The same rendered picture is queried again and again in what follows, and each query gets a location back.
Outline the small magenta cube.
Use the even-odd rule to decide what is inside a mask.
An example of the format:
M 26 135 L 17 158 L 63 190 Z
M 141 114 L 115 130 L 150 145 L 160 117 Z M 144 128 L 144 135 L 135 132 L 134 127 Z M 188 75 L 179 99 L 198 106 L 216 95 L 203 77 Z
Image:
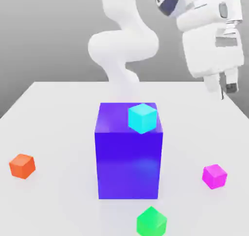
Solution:
M 225 185 L 227 175 L 218 164 L 214 164 L 204 167 L 202 180 L 210 189 L 216 189 Z

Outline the large blue box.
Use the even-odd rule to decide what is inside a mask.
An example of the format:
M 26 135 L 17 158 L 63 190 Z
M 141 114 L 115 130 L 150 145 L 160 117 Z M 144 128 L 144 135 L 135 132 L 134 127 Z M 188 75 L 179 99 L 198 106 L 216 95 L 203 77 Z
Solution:
M 139 104 L 100 104 L 94 132 L 100 199 L 158 198 L 163 129 L 159 113 L 155 129 L 129 128 L 128 109 Z

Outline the small cyan cube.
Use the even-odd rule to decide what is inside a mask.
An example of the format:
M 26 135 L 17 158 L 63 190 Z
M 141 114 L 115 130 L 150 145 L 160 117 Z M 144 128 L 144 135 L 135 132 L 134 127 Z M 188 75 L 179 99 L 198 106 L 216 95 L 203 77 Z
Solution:
M 141 103 L 128 109 L 128 126 L 134 131 L 144 134 L 157 127 L 157 109 Z

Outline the small orange cube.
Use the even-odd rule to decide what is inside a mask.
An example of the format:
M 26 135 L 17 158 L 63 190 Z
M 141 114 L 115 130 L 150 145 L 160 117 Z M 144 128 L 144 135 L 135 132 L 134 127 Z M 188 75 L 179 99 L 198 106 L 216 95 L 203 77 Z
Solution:
M 34 158 L 25 154 L 18 154 L 9 162 L 9 167 L 11 174 L 21 179 L 27 179 L 36 169 Z

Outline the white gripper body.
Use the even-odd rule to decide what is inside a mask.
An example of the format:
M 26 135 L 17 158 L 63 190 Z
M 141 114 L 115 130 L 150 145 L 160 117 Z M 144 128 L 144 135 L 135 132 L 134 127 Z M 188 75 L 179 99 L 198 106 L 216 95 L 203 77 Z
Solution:
M 194 78 L 223 72 L 244 64 L 240 33 L 233 29 L 197 28 L 182 35 L 187 67 Z

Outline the small green cube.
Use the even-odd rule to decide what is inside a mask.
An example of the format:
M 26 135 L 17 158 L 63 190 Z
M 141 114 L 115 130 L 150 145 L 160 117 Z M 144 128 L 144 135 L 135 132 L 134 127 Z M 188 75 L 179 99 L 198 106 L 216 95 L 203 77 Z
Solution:
M 163 236 L 166 225 L 167 217 L 151 206 L 137 217 L 136 230 L 140 236 Z

